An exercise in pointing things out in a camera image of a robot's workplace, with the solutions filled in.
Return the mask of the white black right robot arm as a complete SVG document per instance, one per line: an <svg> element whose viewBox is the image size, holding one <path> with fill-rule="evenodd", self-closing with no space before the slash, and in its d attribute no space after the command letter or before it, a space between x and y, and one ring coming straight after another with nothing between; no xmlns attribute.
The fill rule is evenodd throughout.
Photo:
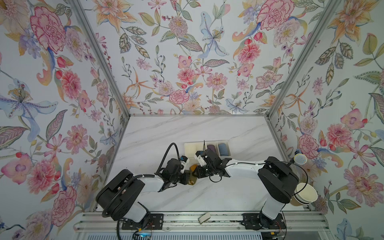
<svg viewBox="0 0 384 240"><path fill-rule="evenodd" d="M290 168L291 164L275 157L268 157L263 162L241 162L230 158L222 160L208 149L196 152L195 160L198 166L193 170L193 176L198 179L218 175L260 180L269 193L261 216L270 221L276 220L280 211L290 203L299 184L299 178Z"/></svg>

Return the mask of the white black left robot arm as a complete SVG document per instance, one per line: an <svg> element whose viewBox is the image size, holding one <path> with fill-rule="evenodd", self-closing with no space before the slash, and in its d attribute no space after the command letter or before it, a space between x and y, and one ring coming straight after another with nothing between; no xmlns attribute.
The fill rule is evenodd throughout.
<svg viewBox="0 0 384 240"><path fill-rule="evenodd" d="M134 175L127 169L120 171L98 194L96 201L103 209L102 217L114 221L126 219L134 223L146 222L150 211L137 198L142 193L160 193L175 187L178 183L186 185L190 172L189 159L182 156L171 159L159 173Z"/></svg>

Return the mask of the green striped sock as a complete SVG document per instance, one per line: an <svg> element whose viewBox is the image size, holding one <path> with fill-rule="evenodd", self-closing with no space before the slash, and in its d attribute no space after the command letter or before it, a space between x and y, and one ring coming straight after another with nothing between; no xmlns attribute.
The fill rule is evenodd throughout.
<svg viewBox="0 0 384 240"><path fill-rule="evenodd" d="M190 177L189 177L188 185L193 186L193 185L195 185L196 182L197 182L197 179L198 179L198 178L197 178L196 176L194 176L194 171L195 171L195 169L197 168L197 166L198 166L198 165L192 165L192 166L190 167Z"/></svg>

